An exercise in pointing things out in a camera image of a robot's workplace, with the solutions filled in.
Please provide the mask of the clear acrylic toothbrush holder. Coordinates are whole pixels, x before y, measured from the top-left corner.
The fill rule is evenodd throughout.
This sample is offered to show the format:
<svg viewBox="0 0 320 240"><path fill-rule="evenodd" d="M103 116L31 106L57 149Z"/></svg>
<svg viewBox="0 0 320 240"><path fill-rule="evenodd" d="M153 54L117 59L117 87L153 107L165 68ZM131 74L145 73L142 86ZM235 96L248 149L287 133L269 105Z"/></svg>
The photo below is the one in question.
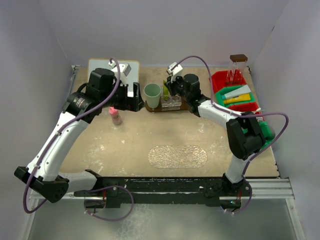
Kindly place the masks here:
<svg viewBox="0 0 320 240"><path fill-rule="evenodd" d="M182 99L180 96L163 95L160 98L162 111L177 111L181 109Z"/></svg>

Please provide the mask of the white grey toothpaste tube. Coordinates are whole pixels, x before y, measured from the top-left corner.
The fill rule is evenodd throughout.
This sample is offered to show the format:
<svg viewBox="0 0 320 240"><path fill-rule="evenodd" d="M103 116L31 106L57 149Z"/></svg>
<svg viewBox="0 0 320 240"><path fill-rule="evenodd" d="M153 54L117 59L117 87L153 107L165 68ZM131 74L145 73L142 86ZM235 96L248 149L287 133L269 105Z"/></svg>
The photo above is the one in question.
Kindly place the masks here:
<svg viewBox="0 0 320 240"><path fill-rule="evenodd" d="M235 98L235 97L238 97L243 94L249 94L250 92L251 92L250 87L248 85L243 85L235 90L232 90L230 92L225 93L223 95L223 99L228 100L228 99Z"/></svg>

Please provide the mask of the green plastic cup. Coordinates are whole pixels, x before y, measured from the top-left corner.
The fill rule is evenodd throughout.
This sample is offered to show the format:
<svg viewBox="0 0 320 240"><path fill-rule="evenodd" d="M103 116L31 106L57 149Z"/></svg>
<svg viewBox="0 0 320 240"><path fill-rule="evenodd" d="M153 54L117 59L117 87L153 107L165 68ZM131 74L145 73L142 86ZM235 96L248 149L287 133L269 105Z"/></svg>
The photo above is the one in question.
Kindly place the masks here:
<svg viewBox="0 0 320 240"><path fill-rule="evenodd" d="M148 107L151 109L157 108L161 97L161 87L156 83L149 83L144 87L143 92Z"/></svg>

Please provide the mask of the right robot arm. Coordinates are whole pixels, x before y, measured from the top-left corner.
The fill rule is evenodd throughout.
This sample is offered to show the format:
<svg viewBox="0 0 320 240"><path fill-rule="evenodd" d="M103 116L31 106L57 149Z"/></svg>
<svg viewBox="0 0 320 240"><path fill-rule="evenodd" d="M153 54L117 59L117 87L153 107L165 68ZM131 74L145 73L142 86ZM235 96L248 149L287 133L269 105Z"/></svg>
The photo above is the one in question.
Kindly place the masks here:
<svg viewBox="0 0 320 240"><path fill-rule="evenodd" d="M222 190L228 196L235 195L240 190L239 182L244 179L249 157L257 154L266 143L256 116L250 111L241 113L215 104L202 94L199 78L192 73L175 79L169 76L165 86L171 96L178 95L185 100L190 113L226 129L232 159L224 174L227 180L222 183Z"/></svg>

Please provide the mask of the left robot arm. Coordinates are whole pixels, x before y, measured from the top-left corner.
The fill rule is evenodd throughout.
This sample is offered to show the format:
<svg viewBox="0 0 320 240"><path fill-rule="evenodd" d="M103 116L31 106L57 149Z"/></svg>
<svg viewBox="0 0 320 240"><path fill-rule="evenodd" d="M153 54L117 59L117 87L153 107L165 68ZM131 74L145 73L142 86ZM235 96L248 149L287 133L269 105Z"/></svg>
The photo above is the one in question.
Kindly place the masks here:
<svg viewBox="0 0 320 240"><path fill-rule="evenodd" d="M25 167L19 166L14 175L51 203L58 202L66 193L87 191L98 196L103 184L91 170L78 173L61 173L61 165L80 134L104 108L138 112L144 107L140 85L133 82L128 92L129 64L111 69L96 68L87 83L68 96L58 122L50 137Z"/></svg>

